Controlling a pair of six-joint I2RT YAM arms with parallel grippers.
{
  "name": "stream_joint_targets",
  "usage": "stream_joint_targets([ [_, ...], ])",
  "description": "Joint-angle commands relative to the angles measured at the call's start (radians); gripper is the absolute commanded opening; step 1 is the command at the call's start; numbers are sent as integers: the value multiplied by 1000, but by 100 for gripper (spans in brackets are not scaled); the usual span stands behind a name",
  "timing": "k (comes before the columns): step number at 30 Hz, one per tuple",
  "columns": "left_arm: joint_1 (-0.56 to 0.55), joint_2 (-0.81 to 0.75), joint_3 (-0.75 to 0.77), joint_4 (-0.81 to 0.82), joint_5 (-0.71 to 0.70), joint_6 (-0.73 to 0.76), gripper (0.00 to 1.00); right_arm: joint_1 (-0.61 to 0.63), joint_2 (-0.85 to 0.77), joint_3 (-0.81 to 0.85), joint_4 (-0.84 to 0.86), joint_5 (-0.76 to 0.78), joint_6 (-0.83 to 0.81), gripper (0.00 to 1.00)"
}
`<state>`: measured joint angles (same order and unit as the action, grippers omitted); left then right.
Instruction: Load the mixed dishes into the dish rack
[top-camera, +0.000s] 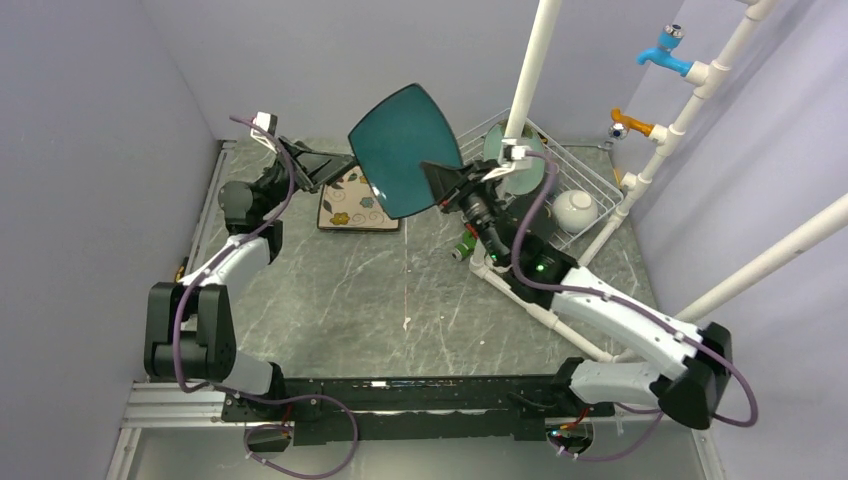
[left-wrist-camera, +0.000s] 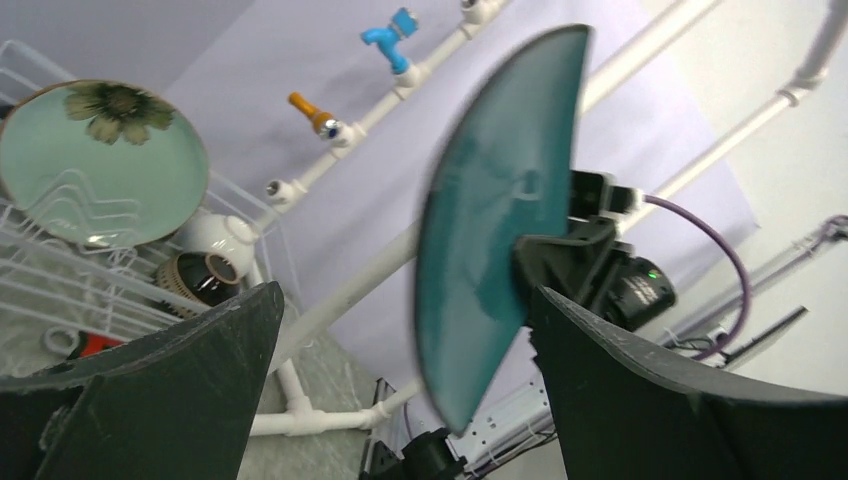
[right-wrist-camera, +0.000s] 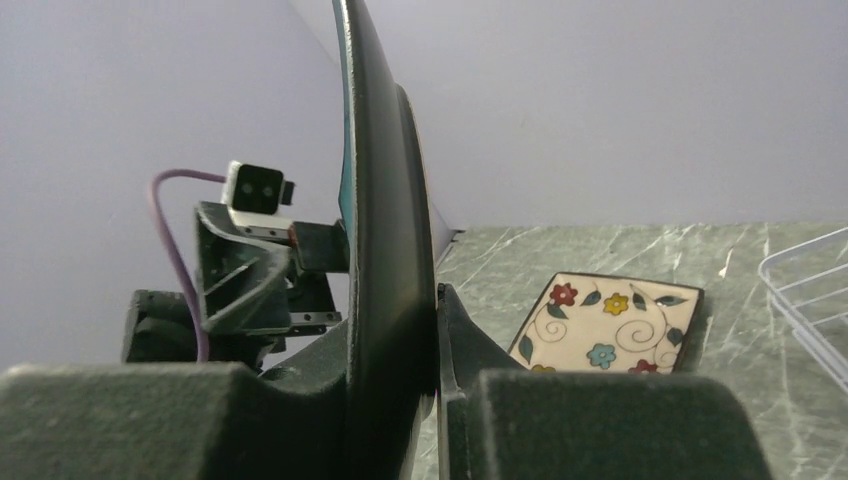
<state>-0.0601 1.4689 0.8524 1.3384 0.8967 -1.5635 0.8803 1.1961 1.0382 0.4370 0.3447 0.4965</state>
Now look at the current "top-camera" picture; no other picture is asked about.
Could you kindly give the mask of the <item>teal square plate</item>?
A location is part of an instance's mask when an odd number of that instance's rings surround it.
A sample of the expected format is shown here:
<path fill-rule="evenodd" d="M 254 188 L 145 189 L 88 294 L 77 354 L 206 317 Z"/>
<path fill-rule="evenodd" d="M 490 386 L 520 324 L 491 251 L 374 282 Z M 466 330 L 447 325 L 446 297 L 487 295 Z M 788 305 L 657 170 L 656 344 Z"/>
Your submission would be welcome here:
<path fill-rule="evenodd" d="M 422 163 L 463 165 L 449 122 L 419 83 L 380 101 L 351 129 L 347 140 L 372 193 L 391 219 L 435 205 Z"/>

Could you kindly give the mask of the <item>mint green flower plate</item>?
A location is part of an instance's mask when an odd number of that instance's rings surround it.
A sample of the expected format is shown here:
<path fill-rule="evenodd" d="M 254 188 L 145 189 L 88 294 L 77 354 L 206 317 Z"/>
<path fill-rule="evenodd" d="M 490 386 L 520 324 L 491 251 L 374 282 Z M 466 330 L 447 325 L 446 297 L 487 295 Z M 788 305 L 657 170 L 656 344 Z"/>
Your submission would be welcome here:
<path fill-rule="evenodd" d="M 505 126 L 505 122 L 499 122 L 492 126 L 486 133 L 482 150 L 484 160 L 492 160 L 498 157 Z M 543 152 L 544 146 L 541 137 L 528 124 L 522 130 L 522 139 L 526 141 L 532 151 Z M 531 166 L 529 168 L 503 178 L 498 190 L 500 194 L 503 196 L 521 196 L 532 192 L 538 187 L 544 177 L 544 160 L 531 157 L 530 161 Z"/>

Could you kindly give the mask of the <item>white ceramic bowl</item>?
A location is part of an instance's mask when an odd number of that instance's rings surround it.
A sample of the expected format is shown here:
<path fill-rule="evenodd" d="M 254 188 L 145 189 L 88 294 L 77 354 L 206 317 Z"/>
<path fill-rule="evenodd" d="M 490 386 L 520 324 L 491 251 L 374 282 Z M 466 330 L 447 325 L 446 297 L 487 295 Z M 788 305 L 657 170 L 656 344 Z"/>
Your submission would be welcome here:
<path fill-rule="evenodd" d="M 599 216 L 597 203 L 582 190 L 561 193 L 552 203 L 551 210 L 559 228 L 571 234 L 589 228 Z"/>

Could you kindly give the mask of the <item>beige patterned bowl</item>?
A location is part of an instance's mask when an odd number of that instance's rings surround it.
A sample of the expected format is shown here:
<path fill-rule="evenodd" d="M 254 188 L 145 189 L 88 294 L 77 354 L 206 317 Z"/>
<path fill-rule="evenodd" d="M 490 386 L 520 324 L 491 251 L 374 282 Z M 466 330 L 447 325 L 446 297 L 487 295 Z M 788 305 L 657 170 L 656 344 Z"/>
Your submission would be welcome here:
<path fill-rule="evenodd" d="M 514 199 L 507 206 L 508 217 L 514 223 L 514 226 L 508 233 L 509 246 L 512 246 L 514 243 L 517 227 L 526 217 L 527 211 L 532 206 L 532 203 L 532 198 L 529 196 L 523 196 Z M 559 233 L 560 229 L 550 207 L 547 204 L 543 204 L 533 216 L 533 219 L 527 227 L 527 232 L 523 237 L 522 248 L 540 249 L 544 246 L 549 246 L 551 248 L 561 250 L 563 246 L 562 242 L 558 238 Z"/>

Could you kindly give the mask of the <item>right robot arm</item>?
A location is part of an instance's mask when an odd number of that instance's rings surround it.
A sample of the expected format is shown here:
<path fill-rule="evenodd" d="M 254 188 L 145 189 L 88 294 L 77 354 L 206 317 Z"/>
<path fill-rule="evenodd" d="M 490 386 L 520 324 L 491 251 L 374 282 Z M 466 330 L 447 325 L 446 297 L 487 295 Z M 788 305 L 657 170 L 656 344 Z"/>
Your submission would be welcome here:
<path fill-rule="evenodd" d="M 558 167 L 546 161 L 540 192 L 520 221 L 497 201 L 490 176 L 495 162 L 450 167 L 421 165 L 426 187 L 444 212 L 460 211 L 470 221 L 479 247 L 508 289 L 555 317 L 571 316 L 625 344 L 639 363 L 568 360 L 551 388 L 557 411 L 574 415 L 589 404 L 651 406 L 677 423 L 706 430 L 718 412 L 730 379 L 732 339 L 717 323 L 700 328 L 677 320 L 611 287 L 571 256 L 529 230 L 555 186 Z"/>

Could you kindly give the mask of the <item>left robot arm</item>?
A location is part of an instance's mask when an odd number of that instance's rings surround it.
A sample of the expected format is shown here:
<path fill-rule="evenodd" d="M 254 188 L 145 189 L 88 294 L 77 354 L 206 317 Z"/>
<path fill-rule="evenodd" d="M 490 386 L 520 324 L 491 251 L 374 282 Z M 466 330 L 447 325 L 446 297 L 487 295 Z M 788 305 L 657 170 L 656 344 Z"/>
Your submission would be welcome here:
<path fill-rule="evenodd" d="M 218 192 L 228 238 L 194 272 L 155 284 L 147 301 L 144 368 L 156 380 L 181 380 L 189 391 L 215 386 L 248 398 L 264 420 L 279 417 L 287 392 L 279 365 L 239 350 L 232 302 L 283 247 L 274 209 L 292 193 L 316 193 L 355 166 L 351 154 L 284 140 L 283 152 L 254 181 L 231 180 Z"/>

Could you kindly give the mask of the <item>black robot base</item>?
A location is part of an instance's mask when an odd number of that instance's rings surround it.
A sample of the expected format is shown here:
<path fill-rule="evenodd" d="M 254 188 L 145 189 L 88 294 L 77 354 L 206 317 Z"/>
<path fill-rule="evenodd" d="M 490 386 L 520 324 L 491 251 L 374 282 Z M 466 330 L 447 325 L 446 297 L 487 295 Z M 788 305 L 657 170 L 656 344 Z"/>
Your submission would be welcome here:
<path fill-rule="evenodd" d="M 358 438 L 436 440 L 507 437 L 544 441 L 559 425 L 609 418 L 610 403 L 587 405 L 554 376 L 288 378 L 290 405 L 226 395 L 227 423 L 287 423 L 296 446 Z"/>

